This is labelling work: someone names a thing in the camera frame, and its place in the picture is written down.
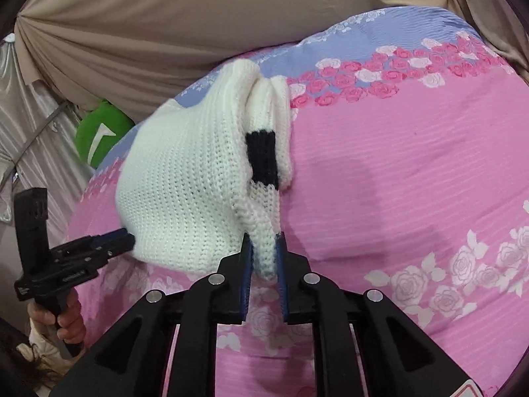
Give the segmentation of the person's left hand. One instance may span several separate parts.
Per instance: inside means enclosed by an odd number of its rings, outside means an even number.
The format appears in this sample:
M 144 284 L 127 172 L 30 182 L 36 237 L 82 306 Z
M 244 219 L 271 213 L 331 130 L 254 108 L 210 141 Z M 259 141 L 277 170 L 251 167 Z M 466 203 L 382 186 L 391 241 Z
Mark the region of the person's left hand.
M 28 305 L 29 318 L 34 328 L 42 336 L 49 336 L 48 330 L 53 329 L 59 340 L 67 344 L 80 344 L 86 335 L 86 327 L 82 318 L 82 305 L 78 293 L 73 288 L 66 299 L 67 308 L 55 317 L 51 312 L 35 301 Z

